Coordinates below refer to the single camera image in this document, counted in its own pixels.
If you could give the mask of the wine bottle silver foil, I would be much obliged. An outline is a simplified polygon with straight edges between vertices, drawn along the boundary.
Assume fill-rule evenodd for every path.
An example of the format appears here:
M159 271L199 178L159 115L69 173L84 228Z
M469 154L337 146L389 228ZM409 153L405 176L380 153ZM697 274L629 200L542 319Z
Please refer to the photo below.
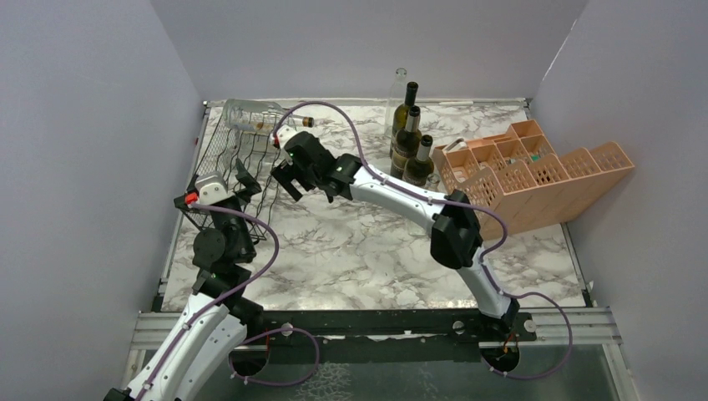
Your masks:
M431 135L423 135L415 156L409 158L405 164L402 180L418 187L425 187L427 178L434 171L434 164L431 159L431 148L433 138Z
M420 113L420 108L413 105L408 110L406 123L396 133L390 169L391 176L395 178L402 178L405 164L417 154L422 138L422 133L419 129Z

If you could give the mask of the dark green wine bottle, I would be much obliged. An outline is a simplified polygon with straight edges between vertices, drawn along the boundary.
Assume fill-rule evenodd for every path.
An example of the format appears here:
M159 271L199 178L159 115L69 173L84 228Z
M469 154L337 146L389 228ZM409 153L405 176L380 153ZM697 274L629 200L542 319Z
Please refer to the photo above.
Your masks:
M393 112L389 157L392 157L392 153L396 143L396 134L400 129L403 129L405 127L409 109L415 104L417 91L418 83L415 81L409 82L406 87L406 93L403 98L403 102L399 104Z

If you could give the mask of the clear rounded glass bottle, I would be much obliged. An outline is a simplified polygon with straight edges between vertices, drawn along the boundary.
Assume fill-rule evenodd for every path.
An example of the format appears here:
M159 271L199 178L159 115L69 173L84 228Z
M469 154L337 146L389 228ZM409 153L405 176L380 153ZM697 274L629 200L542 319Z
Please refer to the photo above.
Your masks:
M424 188L428 191L439 192L440 181L441 181L441 179L438 174L435 174L435 173L430 174L426 178L426 183L425 183Z

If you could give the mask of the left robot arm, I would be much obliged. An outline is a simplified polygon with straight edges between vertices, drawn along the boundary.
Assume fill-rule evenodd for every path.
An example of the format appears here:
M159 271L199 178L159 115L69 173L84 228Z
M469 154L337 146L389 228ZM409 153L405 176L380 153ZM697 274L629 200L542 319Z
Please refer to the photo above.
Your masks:
M174 198L185 216L203 213L203 206L221 210L211 212L194 239L199 272L177 323L141 372L125 388L110 389L107 400L192 400L231 348L261 335L262 308L244 299L240 288L251 276L243 266L256 251L239 215L261 187L240 160L232 165L241 190L229 189L215 170L193 175L185 193Z

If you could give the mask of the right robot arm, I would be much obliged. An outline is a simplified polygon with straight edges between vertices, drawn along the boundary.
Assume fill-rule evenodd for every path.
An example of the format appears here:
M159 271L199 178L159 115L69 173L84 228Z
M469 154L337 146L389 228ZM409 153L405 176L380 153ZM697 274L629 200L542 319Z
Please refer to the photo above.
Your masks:
M271 174L294 201L304 191L318 189L328 201L341 197L367 202L420 226L430 239L433 260L457 271L476 299L483 332L501 340L514 330L518 302L483 264L481 225L463 192L425 190L367 166L355 155L335 157L306 131L284 126L273 137L286 158Z

